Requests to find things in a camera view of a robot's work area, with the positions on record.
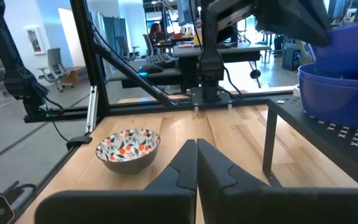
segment black shelf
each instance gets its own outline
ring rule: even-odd
[[[279,97],[268,102],[264,173],[272,185],[278,185],[270,169],[277,115],[358,182],[358,129],[327,123],[308,115],[299,97]]]

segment keyboard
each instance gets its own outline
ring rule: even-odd
[[[146,56],[147,64],[158,65],[162,68],[172,68],[176,65],[175,58],[171,57],[169,54],[158,54]]]

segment wooden tabletop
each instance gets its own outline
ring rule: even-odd
[[[16,223],[34,223],[37,205],[62,190],[143,189],[163,171],[187,139],[204,138],[237,165],[267,183],[262,172],[266,119],[266,105],[200,111],[198,114],[177,111],[104,118],[91,134],[92,142],[77,150]],[[103,165],[95,156],[95,149],[107,136],[131,128],[154,130],[162,141],[148,168],[136,175],[119,175]],[[272,168],[284,186],[358,187],[282,119],[277,124]],[[199,199],[196,222],[204,223]]]

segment patterned bowl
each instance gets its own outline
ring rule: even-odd
[[[96,156],[113,172],[137,174],[153,162],[160,141],[151,130],[121,131],[104,139],[96,148]]]

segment chair wheel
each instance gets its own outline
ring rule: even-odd
[[[250,76],[252,79],[256,79],[256,78],[259,78],[261,74],[262,73],[258,69],[256,69],[250,73]]]

